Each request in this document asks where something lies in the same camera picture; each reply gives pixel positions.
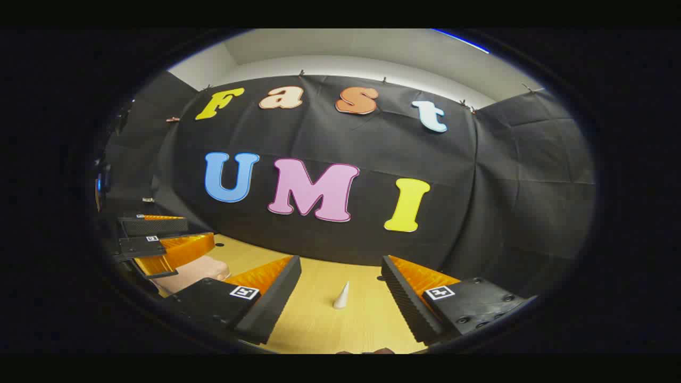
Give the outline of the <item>black backdrop cloth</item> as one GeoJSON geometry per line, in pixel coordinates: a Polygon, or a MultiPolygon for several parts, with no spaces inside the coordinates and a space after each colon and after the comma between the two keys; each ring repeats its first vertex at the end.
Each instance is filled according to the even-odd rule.
{"type": "Polygon", "coordinates": [[[107,201],[310,259],[384,255],[521,296],[576,263],[593,158],[546,90],[472,114],[347,76],[275,76],[196,91],[162,75],[105,149],[107,201]],[[177,117],[177,123],[167,123],[177,117]]]}

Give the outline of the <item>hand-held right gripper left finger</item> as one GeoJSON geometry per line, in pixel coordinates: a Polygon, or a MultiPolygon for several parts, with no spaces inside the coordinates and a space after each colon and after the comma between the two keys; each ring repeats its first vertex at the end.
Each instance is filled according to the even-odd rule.
{"type": "Polygon", "coordinates": [[[301,272],[300,257],[288,255],[226,281],[200,279],[164,305],[221,340],[267,344],[301,272]]]}

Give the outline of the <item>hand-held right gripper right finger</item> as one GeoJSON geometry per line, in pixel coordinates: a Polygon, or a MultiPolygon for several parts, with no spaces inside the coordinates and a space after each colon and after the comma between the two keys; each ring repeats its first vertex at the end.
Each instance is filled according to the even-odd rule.
{"type": "Polygon", "coordinates": [[[444,344],[520,310],[534,300],[481,277],[459,280],[393,255],[381,274],[416,342],[444,344]]]}

